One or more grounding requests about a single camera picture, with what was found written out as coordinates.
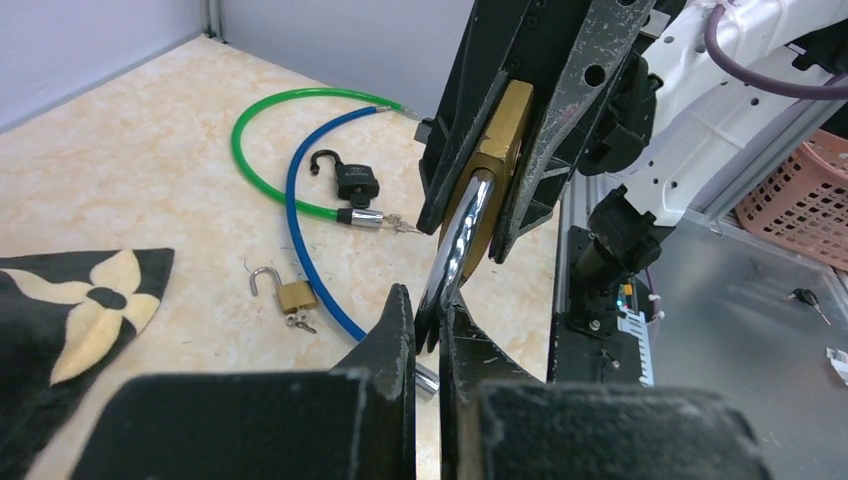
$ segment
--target small key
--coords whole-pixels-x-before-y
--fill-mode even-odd
[[[306,330],[307,332],[309,332],[313,335],[318,334],[318,330],[315,330],[314,328],[310,327],[309,325],[306,324],[306,322],[294,322],[294,326],[301,329],[301,330]]]
[[[395,230],[395,233],[420,233],[423,235],[423,232],[403,221],[401,216],[396,213],[386,215],[385,220]]]
[[[784,300],[792,299],[797,299],[799,302],[813,307],[817,312],[819,312],[819,315],[821,315],[822,319],[827,322],[828,325],[833,325],[825,316],[824,312],[821,311],[821,307],[819,306],[819,297],[817,297],[816,294],[809,288],[796,288],[795,290],[792,290],[792,293]]]

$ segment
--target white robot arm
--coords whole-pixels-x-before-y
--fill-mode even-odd
[[[818,66],[792,66],[797,53],[783,46],[848,18],[846,0],[750,0],[730,7],[716,39],[740,65],[768,77],[823,85]],[[644,54],[657,90],[654,138],[642,169],[624,182],[625,198],[654,225],[677,224],[709,182],[769,122],[796,99],[747,86],[725,73],[706,52],[704,31],[716,2],[694,2]],[[669,129],[664,139],[660,133]]]

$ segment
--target screw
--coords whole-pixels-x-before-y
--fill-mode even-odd
[[[511,73],[516,72],[519,68],[521,68],[521,60],[517,58],[513,58],[506,64],[506,70]]]
[[[536,15],[528,15],[527,18],[524,19],[524,26],[527,27],[528,30],[533,30],[539,26],[539,17]]]

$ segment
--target plastic basket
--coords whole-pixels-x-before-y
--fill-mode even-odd
[[[848,141],[817,131],[736,215],[754,235],[848,270]]]

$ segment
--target wire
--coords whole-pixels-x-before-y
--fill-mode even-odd
[[[236,120],[236,123],[233,126],[232,135],[230,136],[230,146],[232,148],[233,158],[235,158],[236,165],[239,167],[239,170],[241,170],[241,173],[244,175],[247,181],[250,182],[254,187],[256,187],[260,192],[264,193],[265,195],[267,195],[272,200],[278,203],[285,204],[286,195],[283,192],[269,185],[250,167],[250,164],[247,163],[247,159],[244,156],[244,150],[242,149],[241,145],[242,135],[244,134],[244,129],[245,127],[247,127],[247,124],[254,117],[259,115],[261,112],[268,109],[269,107],[277,105],[278,103],[287,102],[289,100],[307,97],[352,98],[354,100],[361,100],[363,102],[368,102],[371,104],[386,106],[397,112],[407,112],[407,110],[397,102],[393,102],[391,100],[387,100],[376,95],[357,92],[356,90],[347,90],[344,88],[301,88],[297,90],[289,90],[286,92],[271,95],[270,97],[263,98],[262,100],[259,100],[258,102],[248,107],[248,109],[245,110],[244,113],[239,116],[238,120]],[[297,209],[300,210],[301,213],[312,215],[314,217],[322,218],[325,220],[336,221],[337,213],[334,209],[319,207],[317,205],[312,205],[311,203],[306,202],[296,202],[296,205]]]
[[[300,261],[303,273],[306,275],[306,279],[309,280],[309,284],[312,286],[312,290],[315,292],[315,295],[321,299],[321,302],[336,322],[338,322],[338,324],[357,342],[365,338],[365,331],[359,328],[359,325],[357,325],[356,322],[354,322],[353,319],[351,319],[344,310],[342,310],[342,307],[339,306],[332,294],[330,294],[330,291],[327,290],[327,287],[318,275],[318,271],[315,269],[315,264],[313,264],[312,259],[309,258],[309,251],[306,249],[306,244],[303,241],[303,234],[300,231],[300,222],[297,219],[297,208],[295,207],[295,205],[297,205],[297,171],[299,170],[298,167],[303,161],[303,157],[306,155],[306,152],[312,147],[312,145],[315,144],[315,142],[318,141],[318,139],[345,123],[385,110],[386,108],[380,107],[361,108],[330,120],[324,125],[318,127],[317,130],[306,137],[306,140],[297,147],[297,151],[292,157],[288,173],[286,174],[286,192],[288,192],[288,195],[292,200],[295,200],[295,202],[285,202],[286,223],[288,224],[289,234],[291,234],[292,237],[292,245],[294,246],[295,254],[297,254],[297,259]]]
[[[760,75],[736,63],[718,44],[718,23],[725,13],[724,5],[716,5],[707,20],[704,31],[704,44],[710,58],[727,74],[760,90],[791,98],[809,100],[845,100],[848,99],[848,86],[814,86],[783,82]]]

